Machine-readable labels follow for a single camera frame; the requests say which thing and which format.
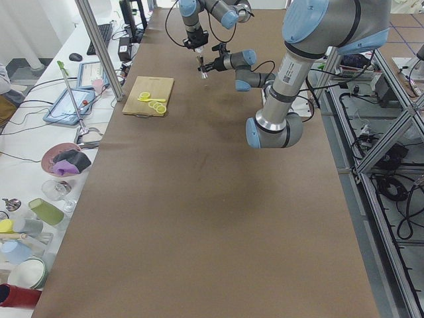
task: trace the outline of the red cup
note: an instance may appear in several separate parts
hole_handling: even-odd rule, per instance
[[[40,296],[39,290],[29,290],[9,284],[0,285],[0,307],[34,309]]]

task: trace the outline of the white bowl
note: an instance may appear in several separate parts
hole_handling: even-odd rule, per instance
[[[46,267],[43,261],[30,258],[11,270],[7,283],[24,288],[35,288],[45,275]]]

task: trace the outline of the tablet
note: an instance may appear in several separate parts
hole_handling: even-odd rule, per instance
[[[86,114],[91,108],[91,102],[95,98],[94,91],[88,89],[72,89],[74,99],[79,107],[80,115]],[[68,90],[65,89],[59,98],[51,106],[49,112],[45,114],[43,120],[48,123],[58,123],[62,125],[78,124],[78,116],[75,113],[74,104]]]
[[[103,80],[104,85],[109,83],[100,62],[81,63],[78,68],[77,88],[93,89],[91,83],[99,78]]]

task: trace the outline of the yellow cup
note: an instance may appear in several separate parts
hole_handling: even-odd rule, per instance
[[[13,232],[13,220],[6,219],[0,221],[0,233],[12,234]]]

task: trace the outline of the pink bowl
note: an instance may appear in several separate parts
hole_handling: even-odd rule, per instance
[[[54,157],[56,157],[59,153],[63,151],[69,151],[73,149],[77,151],[81,151],[81,148],[77,144],[74,144],[72,142],[64,142],[63,144],[57,144],[56,146],[50,148],[49,150],[47,150],[47,152],[44,154],[44,156],[41,159],[41,168],[48,174],[51,174],[52,176],[56,176],[60,178],[74,176],[75,174],[64,174],[63,176],[60,176],[52,172],[52,167],[54,166],[54,162],[53,162]]]

